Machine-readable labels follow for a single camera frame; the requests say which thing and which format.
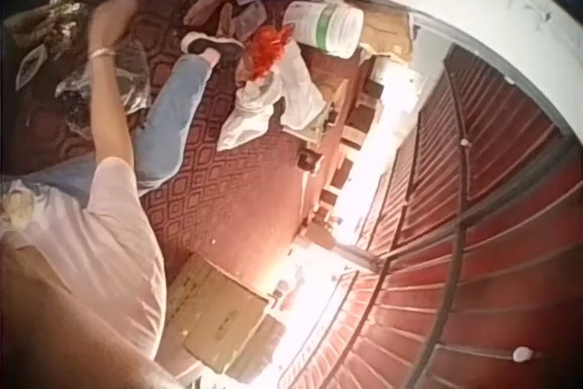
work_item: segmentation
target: white t-shirt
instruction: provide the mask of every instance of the white t-shirt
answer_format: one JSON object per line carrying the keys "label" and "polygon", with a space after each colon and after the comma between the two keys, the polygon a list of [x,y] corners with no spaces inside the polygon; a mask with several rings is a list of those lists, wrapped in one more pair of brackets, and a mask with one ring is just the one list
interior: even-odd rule
{"label": "white t-shirt", "polygon": [[84,209],[59,189],[19,179],[10,183],[11,193],[34,197],[20,230],[76,299],[153,359],[164,326],[166,278],[129,164],[103,160]]}

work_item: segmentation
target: hand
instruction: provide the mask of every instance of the hand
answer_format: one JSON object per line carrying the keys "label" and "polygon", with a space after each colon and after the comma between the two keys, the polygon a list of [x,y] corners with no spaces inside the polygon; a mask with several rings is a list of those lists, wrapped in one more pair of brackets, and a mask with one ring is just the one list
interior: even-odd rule
{"label": "hand", "polygon": [[98,6],[89,23],[89,54],[116,44],[137,9],[138,0],[107,0]]}

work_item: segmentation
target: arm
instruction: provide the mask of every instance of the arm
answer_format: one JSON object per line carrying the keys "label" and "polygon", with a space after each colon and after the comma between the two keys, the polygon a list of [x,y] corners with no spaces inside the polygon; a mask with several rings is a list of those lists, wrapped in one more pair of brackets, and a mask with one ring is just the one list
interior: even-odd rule
{"label": "arm", "polygon": [[97,164],[118,157],[133,168],[134,152],[112,56],[91,60],[91,81],[91,133]]}
{"label": "arm", "polygon": [[117,157],[132,168],[134,154],[119,95],[115,60],[107,49],[124,34],[136,8],[136,0],[108,0],[95,10],[89,25],[91,132],[96,160],[100,163],[108,157]]}

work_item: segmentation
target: white bucket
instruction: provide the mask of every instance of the white bucket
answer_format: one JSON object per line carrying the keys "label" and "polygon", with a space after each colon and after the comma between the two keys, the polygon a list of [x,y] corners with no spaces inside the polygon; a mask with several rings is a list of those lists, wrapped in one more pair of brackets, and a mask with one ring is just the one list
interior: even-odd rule
{"label": "white bucket", "polygon": [[284,25],[294,25],[293,37],[323,52],[350,58],[361,38],[364,13],[348,5],[292,2],[283,16]]}

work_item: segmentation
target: blue jeans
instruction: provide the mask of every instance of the blue jeans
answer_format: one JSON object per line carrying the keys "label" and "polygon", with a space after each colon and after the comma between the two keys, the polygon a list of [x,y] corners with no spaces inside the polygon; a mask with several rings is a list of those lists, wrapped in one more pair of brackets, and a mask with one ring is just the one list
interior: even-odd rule
{"label": "blue jeans", "polygon": [[[139,196],[157,189],[179,171],[190,124],[211,71],[204,58],[182,56],[152,105],[144,128],[135,132],[132,142]],[[88,154],[28,174],[21,180],[60,189],[85,207],[95,169],[95,154]]]}

